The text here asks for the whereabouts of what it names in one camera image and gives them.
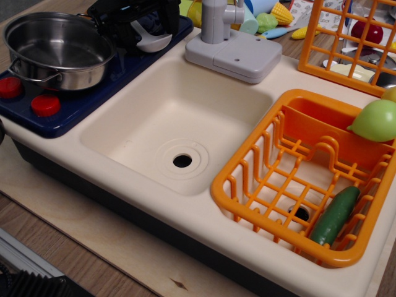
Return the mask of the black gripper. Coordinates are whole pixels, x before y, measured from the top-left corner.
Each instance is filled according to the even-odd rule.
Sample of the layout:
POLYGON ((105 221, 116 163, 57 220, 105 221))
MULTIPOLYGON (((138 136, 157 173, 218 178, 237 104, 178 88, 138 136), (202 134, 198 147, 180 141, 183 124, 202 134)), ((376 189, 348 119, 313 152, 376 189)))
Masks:
POLYGON ((179 32, 179 4, 181 1, 96 1, 87 13, 95 19, 96 27, 101 35, 111 38, 118 48, 126 50, 131 56, 139 56, 136 32, 129 21, 157 12, 160 23, 166 33, 173 37, 179 32), (108 18, 127 21, 118 22, 108 18))

